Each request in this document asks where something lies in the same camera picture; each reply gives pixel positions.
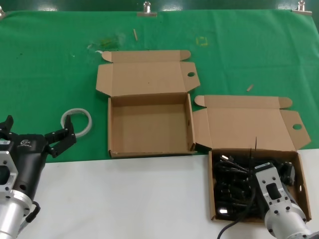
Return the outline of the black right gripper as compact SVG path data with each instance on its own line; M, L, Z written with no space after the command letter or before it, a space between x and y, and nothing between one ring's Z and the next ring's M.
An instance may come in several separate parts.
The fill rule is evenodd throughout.
M280 177L280 180L288 186L293 186L295 183L295 168L294 165L291 162L284 162L278 166L278 174ZM261 191L258 179L256 175L253 175L253 186L256 191L256 204L257 208L260 212L261 219L265 219L265 215L269 210L268 204L263 196L263 193Z

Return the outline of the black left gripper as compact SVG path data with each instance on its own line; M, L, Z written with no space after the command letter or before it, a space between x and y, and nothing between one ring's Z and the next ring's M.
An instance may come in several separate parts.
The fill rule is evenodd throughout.
M0 123L0 136L10 137L13 117L8 115ZM71 117L67 116L63 129L45 136L40 134L12 135L10 139L0 140L0 150L8 151L17 169L13 189L34 199L42 170L48 153L56 158L76 143Z

